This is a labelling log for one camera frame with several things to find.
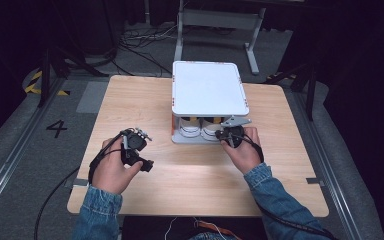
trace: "hand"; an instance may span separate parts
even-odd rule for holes
[[[111,139],[104,141],[102,148],[107,146],[110,141]],[[122,143],[123,138],[117,139],[107,152],[121,150]],[[142,165],[143,163],[138,161],[130,168],[125,168],[121,161],[121,151],[111,152],[101,160],[96,168],[92,186],[110,193],[121,194],[140,171]]]
[[[257,128],[246,127],[244,130],[245,134],[248,135],[253,142],[261,146]],[[233,164],[243,174],[248,173],[261,163],[257,151],[251,146],[251,144],[245,141],[242,141],[237,148],[230,147],[226,141],[221,141],[221,145],[223,146],[224,151],[226,151],[229,155],[230,159],[232,159]]]

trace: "metal frame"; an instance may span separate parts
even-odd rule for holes
[[[238,28],[244,30],[253,30],[250,43],[245,43],[245,51],[248,56],[251,72],[254,75],[259,74],[257,61],[254,55],[254,46],[257,41],[258,33],[263,23],[265,8],[260,9],[259,14],[227,13],[185,9],[183,0],[180,0],[179,14],[177,19],[177,42],[174,53],[174,61],[182,59],[183,51],[183,25],[197,25],[206,27],[224,27]]]

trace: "yellow tape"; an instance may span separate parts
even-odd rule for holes
[[[34,86],[36,85],[37,81],[42,77],[42,71],[40,69],[37,70],[37,72],[33,75],[32,79],[30,80],[29,84],[27,87],[24,89],[26,93],[35,93],[35,94],[41,94],[42,90],[40,89],[35,89]],[[64,91],[60,90],[58,92],[59,96],[69,96],[70,91]]]

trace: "person's right hand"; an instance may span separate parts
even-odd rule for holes
[[[248,135],[254,143],[261,146],[257,128],[246,127],[244,130],[245,134]],[[251,144],[245,141],[242,141],[242,143],[237,148],[230,147],[226,141],[221,141],[221,145],[229,155],[230,159],[232,159],[233,164],[243,174],[248,173],[261,163],[257,151],[251,146]]]

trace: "table leg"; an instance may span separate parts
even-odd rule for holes
[[[251,72],[254,75],[258,75],[260,73],[258,66],[257,66],[257,61],[255,60],[254,46],[255,46],[255,42],[257,41],[258,33],[260,32],[261,24],[263,23],[265,11],[266,11],[265,8],[260,9],[260,12],[258,14],[258,19],[255,21],[254,33],[252,35],[251,42],[245,43],[246,55],[248,56],[248,61],[249,61],[249,65],[251,67]]]

